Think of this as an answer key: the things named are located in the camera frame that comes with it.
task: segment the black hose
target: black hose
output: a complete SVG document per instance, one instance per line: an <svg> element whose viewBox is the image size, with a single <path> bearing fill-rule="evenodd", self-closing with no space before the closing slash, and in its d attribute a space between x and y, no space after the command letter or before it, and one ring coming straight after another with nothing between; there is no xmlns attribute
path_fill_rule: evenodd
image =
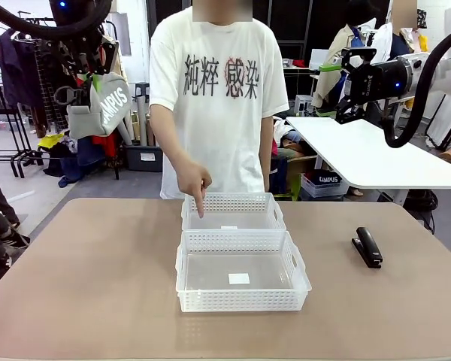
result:
<svg viewBox="0 0 451 361"><path fill-rule="evenodd" d="M394 122L389 120L383 122L384 135L386 143L392 148L400 148L407 144L416 134L419 124L421 123L426 102L428 101L429 90L431 89L431 82L434 77L437 64L441 61L444 54L451 48L451 34L448 35L436 48L431 52L424 64L421 77L416 88L416 95L414 98L413 110L407 122L406 128L401 135L396 139L394 133Z"/></svg>
<svg viewBox="0 0 451 361"><path fill-rule="evenodd" d="M58 41L83 35L98 28L110 13L111 7L112 0L101 0L90 15L78 23L51 27L29 23L0 6L0 21L18 32L23 32L40 39Z"/></svg>

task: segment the plastic basket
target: plastic basket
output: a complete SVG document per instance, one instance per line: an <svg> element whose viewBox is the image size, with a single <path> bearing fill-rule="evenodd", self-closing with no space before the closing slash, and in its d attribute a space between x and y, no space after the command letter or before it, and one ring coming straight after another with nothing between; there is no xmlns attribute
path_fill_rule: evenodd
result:
<svg viewBox="0 0 451 361"><path fill-rule="evenodd" d="M188 229L286 229L286 225L270 193L208 193L202 219L194 198L186 196L182 230Z"/></svg>
<svg viewBox="0 0 451 361"><path fill-rule="evenodd" d="M283 230L185 231L176 270L182 312L300 311L311 290Z"/></svg>
<svg viewBox="0 0 451 361"><path fill-rule="evenodd" d="M301 176L301 186L313 198L342 196L347 193L349 184L342 180L339 184L324 184L318 186L311 182L305 174Z"/></svg>

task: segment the short sleeve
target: short sleeve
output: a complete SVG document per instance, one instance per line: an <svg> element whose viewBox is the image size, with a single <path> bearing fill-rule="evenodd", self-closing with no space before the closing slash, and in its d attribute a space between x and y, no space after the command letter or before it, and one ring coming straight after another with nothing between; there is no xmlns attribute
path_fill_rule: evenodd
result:
<svg viewBox="0 0 451 361"><path fill-rule="evenodd" d="M165 24L158 26L150 42L150 105L174 111L179 74L174 45Z"/></svg>
<svg viewBox="0 0 451 361"><path fill-rule="evenodd" d="M262 118L272 117L281 111L289 110L287 98L286 79L284 78L283 58L280 54L279 44L271 34L270 46L266 59L270 59L264 79L264 99L262 103Z"/></svg>

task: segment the beige jacket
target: beige jacket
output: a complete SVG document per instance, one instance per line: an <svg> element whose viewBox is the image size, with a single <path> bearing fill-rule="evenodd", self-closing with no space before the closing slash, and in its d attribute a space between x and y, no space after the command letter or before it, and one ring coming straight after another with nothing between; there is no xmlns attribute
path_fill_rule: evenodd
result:
<svg viewBox="0 0 451 361"><path fill-rule="evenodd" d="M325 64L332 64L334 58L341 54L342 49L350 47L354 39L354 33L351 28L346 25L334 38L332 42ZM327 96L329 92L336 86L337 82L341 79L341 71L327 71L321 72L319 75L319 81L317 82L316 92L313 96L313 106L316 108L322 107L322 102L328 100Z"/></svg>

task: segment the black shoe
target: black shoe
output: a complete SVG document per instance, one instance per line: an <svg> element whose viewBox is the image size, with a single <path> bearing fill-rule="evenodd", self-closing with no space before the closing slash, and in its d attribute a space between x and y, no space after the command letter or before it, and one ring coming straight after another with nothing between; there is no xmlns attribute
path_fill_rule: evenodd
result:
<svg viewBox="0 0 451 361"><path fill-rule="evenodd" d="M29 237L21 235L20 233L15 231L15 229L12 229L11 231L12 233L8 237L2 239L2 243L4 246L13 247L18 250L22 250L29 246L30 244Z"/></svg>
<svg viewBox="0 0 451 361"><path fill-rule="evenodd" d="M0 280L3 276L5 276L5 273L7 273L11 266L12 257L5 254L2 258L0 258Z"/></svg>

